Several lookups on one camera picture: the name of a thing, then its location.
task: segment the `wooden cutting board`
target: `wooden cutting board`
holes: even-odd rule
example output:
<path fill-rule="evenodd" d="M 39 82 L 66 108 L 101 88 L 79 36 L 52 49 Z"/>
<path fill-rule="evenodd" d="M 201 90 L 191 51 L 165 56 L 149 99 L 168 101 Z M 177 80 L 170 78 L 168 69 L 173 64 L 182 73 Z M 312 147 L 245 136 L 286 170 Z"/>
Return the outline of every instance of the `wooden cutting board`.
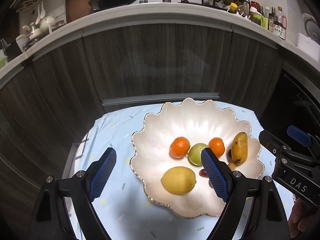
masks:
<path fill-rule="evenodd" d="M 67 23 L 92 14 L 94 10 L 88 4 L 89 1 L 90 0 L 66 0 Z"/>

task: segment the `orange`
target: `orange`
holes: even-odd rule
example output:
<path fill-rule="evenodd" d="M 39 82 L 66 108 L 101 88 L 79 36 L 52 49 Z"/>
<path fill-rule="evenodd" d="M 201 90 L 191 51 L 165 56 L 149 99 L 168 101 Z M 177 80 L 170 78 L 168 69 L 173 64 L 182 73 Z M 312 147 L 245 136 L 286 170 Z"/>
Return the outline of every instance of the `orange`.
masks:
<path fill-rule="evenodd" d="M 215 137 L 211 139 L 208 145 L 217 157 L 223 155 L 225 148 L 221 138 Z"/>
<path fill-rule="evenodd" d="M 177 137 L 174 139 L 169 148 L 169 154 L 174 158 L 182 158 L 190 149 L 190 142 L 185 137 Z"/>

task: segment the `white scalloped bowl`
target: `white scalloped bowl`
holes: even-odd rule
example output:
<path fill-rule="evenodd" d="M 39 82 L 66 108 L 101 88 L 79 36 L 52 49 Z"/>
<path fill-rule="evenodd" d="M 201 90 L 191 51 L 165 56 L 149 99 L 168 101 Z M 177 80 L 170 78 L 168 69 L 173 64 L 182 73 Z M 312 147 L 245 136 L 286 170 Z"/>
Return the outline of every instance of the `white scalloped bowl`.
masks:
<path fill-rule="evenodd" d="M 261 144 L 252 138 L 249 122 L 237 120 L 232 108 L 220 109 L 212 100 L 197 104 L 192 98 L 186 98 L 178 106 L 165 103 L 159 114 L 147 114 L 144 128 L 132 135 L 135 155 L 130 160 L 130 167 L 142 180 L 151 201 L 169 207 L 184 218 L 218 217 L 225 203 L 209 186 L 209 179 L 199 175 L 203 167 L 192 165 L 187 155 L 173 159 L 169 155 L 169 147 L 179 136 L 186 137 L 191 146 L 200 142 L 208 144 L 212 138 L 220 137 L 226 151 L 219 160 L 228 163 L 228 151 L 239 132 L 248 135 L 248 158 L 237 166 L 237 170 L 247 178 L 256 179 L 263 173 L 264 165 L 258 159 Z M 196 174 L 195 187 L 185 195 L 169 193 L 161 183 L 163 174 L 176 166 L 188 167 Z"/>

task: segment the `table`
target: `table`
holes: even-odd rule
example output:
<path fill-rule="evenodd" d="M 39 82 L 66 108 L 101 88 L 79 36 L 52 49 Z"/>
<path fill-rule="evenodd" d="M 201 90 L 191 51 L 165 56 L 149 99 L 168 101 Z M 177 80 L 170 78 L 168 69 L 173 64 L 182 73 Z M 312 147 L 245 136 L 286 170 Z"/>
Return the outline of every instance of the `table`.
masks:
<path fill-rule="evenodd" d="M 250 122 L 252 137 L 259 137 L 263 128 L 253 111 L 223 102 L 216 102 L 216 104 L 219 108 L 233 108 L 238 120 Z M 208 216 L 184 219 L 173 214 L 164 206 L 151 203 L 143 191 L 141 180 L 129 166 L 129 161 L 134 156 L 132 134 L 142 130 L 143 120 L 147 113 L 159 113 L 162 105 L 135 106 L 103 115 L 96 120 L 80 145 L 81 153 L 78 153 L 75 158 L 74 171 L 86 170 L 92 162 L 101 157 L 108 147 L 116 150 L 117 162 L 113 172 L 101 196 L 93 201 L 97 215 L 113 240 L 204 240 L 207 239 L 218 220 L 218 218 Z M 265 171 L 261 177 L 271 176 L 275 166 L 275 157 L 262 147 L 259 159 L 265 165 Z M 278 183 L 275 182 L 275 184 L 287 218 L 289 218 L 294 204 L 293 195 Z M 234 240 L 241 238 L 251 202 L 251 200 L 246 202 Z M 73 207 L 69 210 L 69 216 L 77 238 L 83 240 L 84 236 Z"/>

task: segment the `metal bolt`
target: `metal bolt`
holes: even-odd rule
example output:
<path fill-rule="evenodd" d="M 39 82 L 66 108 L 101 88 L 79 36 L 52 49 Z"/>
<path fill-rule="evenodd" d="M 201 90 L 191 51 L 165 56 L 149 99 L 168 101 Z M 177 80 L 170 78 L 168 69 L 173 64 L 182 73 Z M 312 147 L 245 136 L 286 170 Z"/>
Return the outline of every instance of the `metal bolt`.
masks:
<path fill-rule="evenodd" d="M 235 176 L 236 178 L 241 177 L 241 172 L 240 172 L 240 171 L 234 171 L 232 174 L 233 174 L 233 176 Z"/>
<path fill-rule="evenodd" d="M 84 173 L 85 173 L 84 171 L 78 171 L 76 175 L 77 177 L 81 178 L 84 176 Z"/>
<path fill-rule="evenodd" d="M 49 176 L 45 179 L 46 182 L 50 183 L 51 181 L 53 181 L 53 177 Z"/>
<path fill-rule="evenodd" d="M 265 176 L 264 179 L 267 181 L 267 182 L 271 182 L 272 181 L 272 178 L 270 176 Z"/>

